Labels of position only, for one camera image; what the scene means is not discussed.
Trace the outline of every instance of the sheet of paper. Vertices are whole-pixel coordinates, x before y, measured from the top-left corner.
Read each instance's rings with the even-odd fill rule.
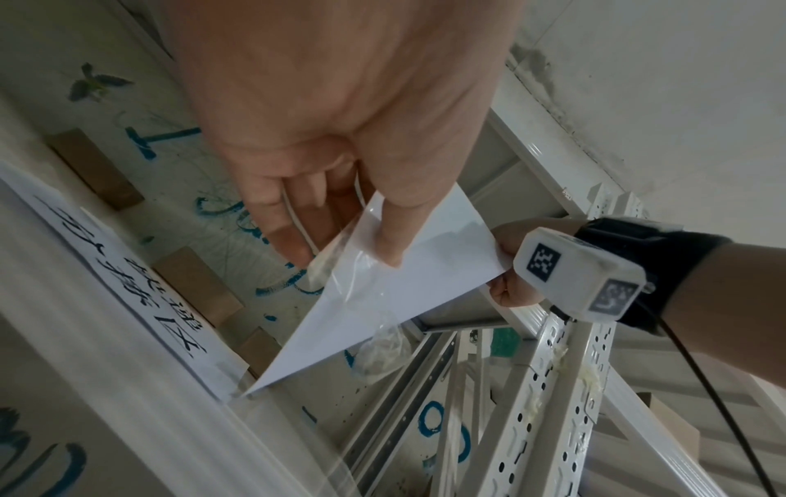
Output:
[[[483,285],[510,267],[510,258],[499,251],[481,216],[457,185],[431,214],[400,268],[367,264],[368,255],[373,254],[382,200],[379,194],[371,200],[319,301],[249,392],[369,339],[380,316],[402,323]]]
[[[227,400],[247,370],[201,316],[191,312],[114,233],[104,233],[57,190],[0,161],[0,179],[46,221],[205,389]]]

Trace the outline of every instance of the white tracking device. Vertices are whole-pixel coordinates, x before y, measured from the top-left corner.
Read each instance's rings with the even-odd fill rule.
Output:
[[[513,267],[562,312],[579,321],[617,321],[647,284],[636,263],[547,228],[528,233]]]

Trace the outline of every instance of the hand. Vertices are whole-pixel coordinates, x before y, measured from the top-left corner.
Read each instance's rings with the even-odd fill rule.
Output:
[[[515,256],[524,237],[535,228],[550,228],[568,235],[574,235],[586,223],[582,219],[534,218],[502,224],[491,232],[500,248],[506,254]],[[522,307],[539,304],[544,297],[521,279],[513,268],[500,274],[489,282],[489,293],[494,301],[503,307]]]
[[[398,265],[467,159],[522,0],[169,0],[168,35],[206,139],[276,250],[303,268],[384,197]]]

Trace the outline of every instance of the black cable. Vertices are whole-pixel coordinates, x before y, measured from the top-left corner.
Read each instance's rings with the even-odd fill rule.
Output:
[[[688,352],[688,349],[682,345],[682,341],[677,338],[676,333],[671,327],[663,320],[659,315],[655,314],[650,310],[649,307],[642,304],[638,300],[635,301],[636,304],[641,307],[644,312],[649,314],[655,321],[657,321],[658,326],[663,328],[663,331],[666,332],[666,335],[674,342],[674,345],[677,347],[677,350],[680,351],[682,356],[685,358],[685,361],[688,363],[688,366],[693,370],[693,374],[696,375],[698,380],[704,386],[704,390],[707,391],[712,401],[715,403],[715,406],[720,411],[720,415],[723,416],[723,419],[726,421],[726,424],[729,425],[729,429],[731,429],[732,433],[734,433],[734,438],[737,439],[739,442],[740,447],[743,448],[743,452],[747,455],[748,460],[751,462],[751,466],[753,466],[753,471],[756,472],[756,475],[759,477],[761,481],[761,486],[764,487],[764,491],[767,493],[768,497],[778,497],[778,493],[775,492],[775,487],[772,486],[772,481],[770,481],[770,477],[767,476],[766,471],[761,466],[759,462],[759,458],[756,457],[756,453],[753,452],[753,448],[751,444],[748,442],[748,439],[745,438],[743,431],[739,429],[739,425],[734,420],[734,417],[731,415],[729,410],[726,408],[726,404],[723,403],[721,397],[718,395],[718,392],[715,391],[715,387],[712,386],[709,380],[707,380],[707,376],[704,375],[702,369],[696,364],[696,360],[693,359],[693,356]]]

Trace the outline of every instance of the brown cardboard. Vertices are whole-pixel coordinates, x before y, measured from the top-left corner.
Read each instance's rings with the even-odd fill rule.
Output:
[[[264,329],[257,328],[235,352],[248,363],[251,376],[258,378],[276,359],[280,350],[281,346],[273,337]]]
[[[81,129],[47,136],[46,142],[113,209],[126,209],[145,200]]]
[[[677,440],[685,452],[696,462],[698,462],[698,451],[701,444],[701,433],[689,422],[685,421],[679,414],[675,413],[666,404],[649,392],[640,392],[639,398],[649,407],[658,421],[666,427],[671,435]]]
[[[244,307],[191,247],[167,255],[153,269],[215,327]]]

